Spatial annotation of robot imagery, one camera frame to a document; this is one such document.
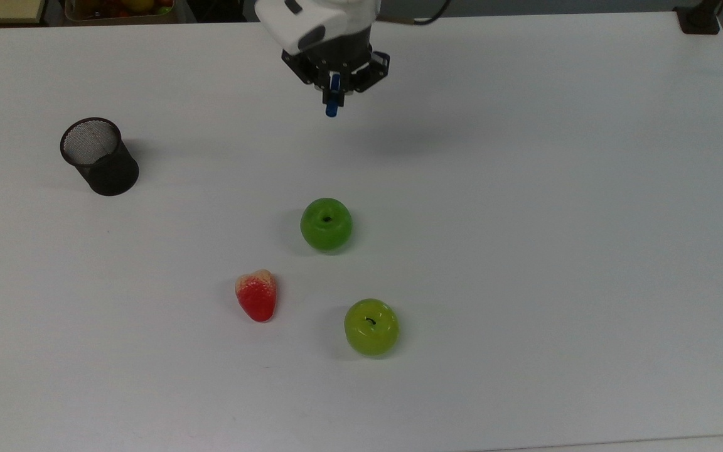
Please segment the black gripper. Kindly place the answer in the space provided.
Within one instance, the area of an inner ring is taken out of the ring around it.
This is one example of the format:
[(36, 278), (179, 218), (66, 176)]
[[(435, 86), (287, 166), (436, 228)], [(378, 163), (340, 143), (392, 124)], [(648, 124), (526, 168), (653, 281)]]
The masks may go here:
[(282, 60), (305, 85), (322, 94), (324, 105), (344, 105), (389, 75), (390, 55), (375, 51), (370, 33), (342, 35), (298, 54), (282, 51)]

